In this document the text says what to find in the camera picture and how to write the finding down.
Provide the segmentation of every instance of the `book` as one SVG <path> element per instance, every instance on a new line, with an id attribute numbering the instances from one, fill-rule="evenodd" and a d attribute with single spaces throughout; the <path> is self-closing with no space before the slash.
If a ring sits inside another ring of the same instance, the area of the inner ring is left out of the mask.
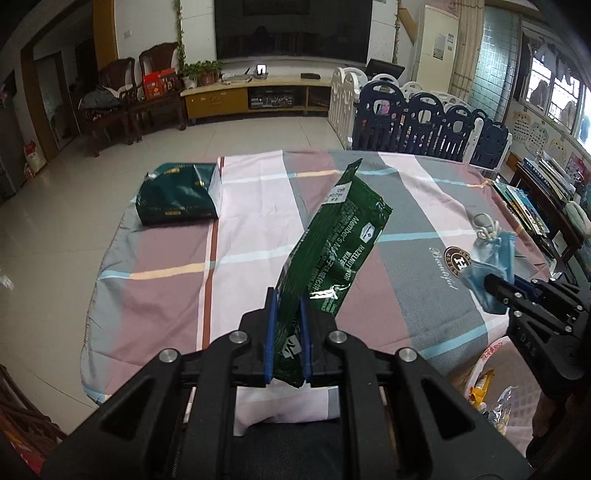
<path id="1" fill-rule="evenodd" d="M 512 197 L 515 199 L 515 201 L 517 203 L 517 207 L 521 210 L 523 215 L 525 215 L 527 217 L 528 222 L 532 226 L 533 231 L 535 233 L 537 233 L 539 236 L 545 236 L 545 232 L 544 232 L 543 228 L 540 226 L 540 224 L 537 222 L 537 220 L 531 214 L 529 208 L 527 208 L 525 206 L 524 202 L 520 198 L 520 195 L 518 194 L 518 192 L 521 192 L 521 193 L 523 193 L 523 192 L 518 188 L 512 187 L 511 185 L 507 185 L 507 190 L 510 192 Z"/>
<path id="2" fill-rule="evenodd" d="M 534 161 L 531 161 L 531 160 L 527 160 L 527 161 L 528 161 L 528 164 L 530 165 L 530 167 L 533 169 L 533 171 L 537 172 L 536 173 L 537 178 L 542 177 L 545 180 L 543 182 L 544 185 L 546 185 L 550 189 L 550 192 L 552 192 L 554 194 L 554 196 L 556 198 L 558 198 L 558 200 L 560 200 L 561 202 L 566 203 L 567 202 L 567 198 L 566 198 L 565 194 L 558 187 L 558 185 L 556 185 L 555 182 L 552 181 L 552 179 L 548 176 L 548 174 L 544 171 L 544 169 L 542 167 L 540 167 Z"/>
<path id="3" fill-rule="evenodd" d="M 503 183 L 493 182 L 497 192 L 501 195 L 501 198 L 507 203 L 509 210 L 519 220 L 521 226 L 528 232 L 534 232 L 534 226 L 532 222 L 527 218 L 525 213 L 519 208 L 517 201 L 508 190 L 508 185 Z"/>
<path id="4" fill-rule="evenodd" d="M 570 197 L 571 188 L 569 188 L 570 184 L 567 183 L 566 179 L 558 171 L 556 171 L 556 169 L 554 169 L 550 163 L 546 162 L 546 160 L 540 160 L 540 166 L 563 191 L 564 195 Z"/>
<path id="5" fill-rule="evenodd" d="M 523 161 L 524 168 L 531 173 L 536 180 L 539 180 L 540 183 L 548 190 L 548 192 L 552 192 L 552 187 L 550 186 L 550 182 L 546 180 L 546 178 L 538 171 L 538 168 L 535 166 L 535 162 L 525 158 Z"/>
<path id="6" fill-rule="evenodd" d="M 550 229 L 545 224 L 545 222 L 542 220 L 542 217 L 538 213 L 538 210 L 530 202 L 530 199 L 527 197 L 527 195 L 525 194 L 525 192 L 523 190 L 521 190 L 521 189 L 515 189 L 515 192 L 514 193 L 516 193 L 519 196 L 521 202 L 523 203 L 523 205 L 525 206 L 525 208 L 527 208 L 530 211 L 531 216 L 534 218 L 534 220 L 536 221 L 536 223 L 540 226 L 540 228 L 542 229 L 542 231 L 544 233 L 550 233 Z"/>

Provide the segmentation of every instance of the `green box package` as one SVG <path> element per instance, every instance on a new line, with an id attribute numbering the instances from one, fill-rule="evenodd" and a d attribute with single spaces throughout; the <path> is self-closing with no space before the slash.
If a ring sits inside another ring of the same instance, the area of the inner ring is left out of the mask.
<path id="1" fill-rule="evenodd" d="M 218 218 L 222 179 L 217 163 L 165 163 L 145 176 L 135 200 L 143 225 Z"/>

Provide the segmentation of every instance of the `curtain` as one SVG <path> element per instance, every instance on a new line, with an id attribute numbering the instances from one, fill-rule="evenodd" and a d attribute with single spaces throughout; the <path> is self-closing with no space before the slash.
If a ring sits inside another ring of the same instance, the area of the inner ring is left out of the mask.
<path id="1" fill-rule="evenodd" d="M 484 0 L 454 0 L 460 17 L 449 93 L 467 100 L 472 91 L 484 29 Z"/>

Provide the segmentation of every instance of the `tv cabinet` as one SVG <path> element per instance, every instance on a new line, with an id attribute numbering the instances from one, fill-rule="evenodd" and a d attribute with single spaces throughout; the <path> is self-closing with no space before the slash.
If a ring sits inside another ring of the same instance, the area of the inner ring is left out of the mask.
<path id="1" fill-rule="evenodd" d="M 261 96 L 285 98 L 274 106 L 257 101 Z M 311 80 L 299 76 L 269 76 L 264 80 L 226 84 L 217 82 L 181 92 L 189 119 L 259 112 L 328 112 L 330 79 Z"/>

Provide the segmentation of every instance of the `window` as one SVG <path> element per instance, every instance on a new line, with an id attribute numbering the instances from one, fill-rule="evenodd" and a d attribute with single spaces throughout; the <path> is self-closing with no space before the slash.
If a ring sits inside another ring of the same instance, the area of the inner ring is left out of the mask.
<path id="1" fill-rule="evenodd" d="M 574 77 L 571 77 L 570 83 L 566 82 L 566 78 L 559 81 L 542 62 L 533 58 L 525 100 L 574 133 L 581 88 L 580 82 Z"/>
<path id="2" fill-rule="evenodd" d="M 548 103 L 548 85 L 552 81 L 552 72 L 542 62 L 533 59 L 531 63 L 530 84 L 525 100 L 546 112 Z"/>
<path id="3" fill-rule="evenodd" d="M 566 83 L 566 79 L 562 79 L 561 82 L 556 78 L 554 79 L 554 89 L 550 99 L 548 116 L 560 122 L 569 132 L 572 132 L 577 116 L 580 82 L 575 78 L 571 78 L 570 83 L 572 85 Z"/>
<path id="4" fill-rule="evenodd" d="M 589 130 L 591 127 L 591 90 L 588 88 L 584 89 L 583 97 L 583 108 L 581 114 L 581 123 L 578 131 L 576 131 L 575 137 L 579 140 L 579 143 L 591 154 L 591 137 L 589 136 Z"/>

